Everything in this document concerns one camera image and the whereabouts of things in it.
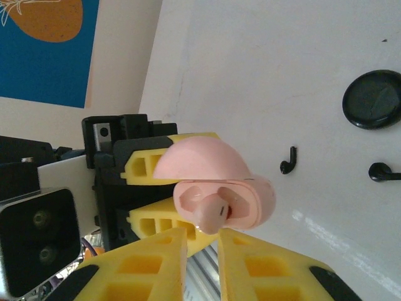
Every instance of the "black rubber pad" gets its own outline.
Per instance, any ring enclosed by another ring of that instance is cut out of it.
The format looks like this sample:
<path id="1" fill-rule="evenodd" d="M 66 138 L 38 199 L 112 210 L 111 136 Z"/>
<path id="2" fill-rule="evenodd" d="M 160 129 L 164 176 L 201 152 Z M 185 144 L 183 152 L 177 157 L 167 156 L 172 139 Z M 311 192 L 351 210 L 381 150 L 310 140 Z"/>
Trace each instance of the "black rubber pad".
<path id="1" fill-rule="evenodd" d="M 376 70 L 358 77 L 343 98 L 345 117 L 362 129 L 381 129 L 401 119 L 401 74 Z"/>
<path id="2" fill-rule="evenodd" d="M 362 301 L 336 273 L 320 267 L 310 267 L 309 270 L 334 301 Z"/>
<path id="3" fill-rule="evenodd" d="M 73 301 L 98 270 L 97 265 L 88 265 L 74 271 L 49 295 L 46 301 Z"/>

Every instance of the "blue poster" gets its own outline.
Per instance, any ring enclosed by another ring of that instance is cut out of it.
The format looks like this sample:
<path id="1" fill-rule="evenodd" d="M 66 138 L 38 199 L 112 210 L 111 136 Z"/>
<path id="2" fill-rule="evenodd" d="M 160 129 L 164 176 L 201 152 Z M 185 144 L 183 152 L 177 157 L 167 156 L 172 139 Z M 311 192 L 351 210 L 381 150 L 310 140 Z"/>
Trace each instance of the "blue poster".
<path id="1" fill-rule="evenodd" d="M 98 7 L 0 0 L 0 97 L 85 107 Z"/>

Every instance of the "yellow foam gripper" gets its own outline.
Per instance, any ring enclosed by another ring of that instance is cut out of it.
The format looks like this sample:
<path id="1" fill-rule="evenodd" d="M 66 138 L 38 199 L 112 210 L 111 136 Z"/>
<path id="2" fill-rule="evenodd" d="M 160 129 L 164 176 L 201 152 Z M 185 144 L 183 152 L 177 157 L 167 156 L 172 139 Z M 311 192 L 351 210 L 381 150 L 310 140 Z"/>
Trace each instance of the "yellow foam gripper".
<path id="1" fill-rule="evenodd" d="M 168 138 L 174 143 L 193 136 L 208 136 L 219 138 L 216 133 L 193 133 L 170 135 Z M 159 159 L 164 155 L 167 149 L 147 149 L 137 150 L 132 153 L 127 163 L 125 170 L 120 177 L 127 181 L 127 185 L 168 185 L 177 183 L 179 180 L 170 179 L 154 179 L 153 173 Z"/>
<path id="2" fill-rule="evenodd" d="M 182 218 L 174 207 L 173 198 L 131 210 L 127 221 L 131 224 L 132 231 L 141 239 L 171 228 L 185 228 L 188 257 L 209 246 L 217 238 L 217 235 L 200 232 L 194 224 Z"/>
<path id="3" fill-rule="evenodd" d="M 185 283 L 187 239 L 174 228 L 85 260 L 98 271 L 75 301 L 178 301 Z"/>
<path id="4" fill-rule="evenodd" d="M 218 240 L 221 300 L 333 301 L 309 271 L 324 263 L 227 228 Z"/>

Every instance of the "orange shape on poster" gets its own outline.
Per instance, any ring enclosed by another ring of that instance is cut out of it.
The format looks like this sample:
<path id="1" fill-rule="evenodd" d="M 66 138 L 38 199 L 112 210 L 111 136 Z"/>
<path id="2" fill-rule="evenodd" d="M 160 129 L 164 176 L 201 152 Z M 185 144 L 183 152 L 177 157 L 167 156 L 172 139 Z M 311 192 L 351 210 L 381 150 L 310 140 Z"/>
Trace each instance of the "orange shape on poster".
<path id="1" fill-rule="evenodd" d="M 69 41 L 82 26 L 82 0 L 0 0 L 0 17 L 2 9 L 24 33 L 45 42 Z"/>

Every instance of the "camera lens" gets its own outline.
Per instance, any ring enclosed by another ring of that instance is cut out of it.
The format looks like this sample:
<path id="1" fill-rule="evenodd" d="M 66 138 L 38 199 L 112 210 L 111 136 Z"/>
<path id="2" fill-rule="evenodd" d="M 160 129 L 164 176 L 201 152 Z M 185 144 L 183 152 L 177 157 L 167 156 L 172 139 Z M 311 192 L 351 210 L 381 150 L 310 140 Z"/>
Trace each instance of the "camera lens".
<path id="1" fill-rule="evenodd" d="M 56 253 L 56 249 L 51 246 L 46 246 L 40 251 L 39 260 L 44 265 L 49 265 L 55 260 Z"/>
<path id="2" fill-rule="evenodd" d="M 45 229 L 50 223 L 50 213 L 45 210 L 39 210 L 33 216 L 33 224 L 37 229 Z"/>

